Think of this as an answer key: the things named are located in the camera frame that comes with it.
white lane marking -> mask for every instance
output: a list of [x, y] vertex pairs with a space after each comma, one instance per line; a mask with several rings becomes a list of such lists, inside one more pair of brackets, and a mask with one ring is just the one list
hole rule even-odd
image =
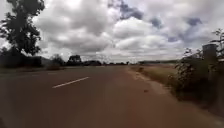
[[64, 84], [53, 86], [52, 88], [62, 87], [62, 86], [69, 85], [69, 84], [72, 84], [72, 83], [76, 83], [76, 82], [79, 82], [79, 81], [82, 81], [82, 80], [86, 80], [88, 78], [89, 77], [85, 77], [85, 78], [81, 78], [81, 79], [78, 79], [78, 80], [70, 81], [70, 82], [67, 82], [67, 83], [64, 83]]

shrub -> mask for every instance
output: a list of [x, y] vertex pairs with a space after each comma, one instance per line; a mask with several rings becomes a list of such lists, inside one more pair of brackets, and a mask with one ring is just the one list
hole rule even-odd
[[49, 65], [46, 66], [47, 70], [60, 70], [60, 64], [52, 62]]
[[179, 100], [212, 100], [209, 68], [202, 58], [184, 57], [175, 67], [176, 76], [169, 76], [167, 87]]

road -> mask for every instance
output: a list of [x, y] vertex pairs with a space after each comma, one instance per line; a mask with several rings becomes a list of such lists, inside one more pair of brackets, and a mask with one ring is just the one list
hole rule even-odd
[[6, 128], [222, 127], [125, 67], [2, 75], [0, 101]]

sky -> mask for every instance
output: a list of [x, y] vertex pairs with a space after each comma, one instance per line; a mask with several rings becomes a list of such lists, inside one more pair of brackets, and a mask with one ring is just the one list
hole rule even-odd
[[[0, 0], [0, 20], [10, 10]], [[45, 0], [34, 24], [39, 55], [102, 61], [168, 60], [201, 49], [224, 28], [224, 0]], [[0, 47], [8, 46], [0, 39]]]

dry grass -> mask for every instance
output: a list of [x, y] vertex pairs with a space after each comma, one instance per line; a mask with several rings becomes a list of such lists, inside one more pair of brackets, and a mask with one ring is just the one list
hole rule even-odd
[[171, 66], [160, 66], [160, 65], [140, 66], [140, 67], [133, 67], [132, 69], [162, 84], [167, 84], [169, 75], [175, 75], [177, 72], [176, 69]]

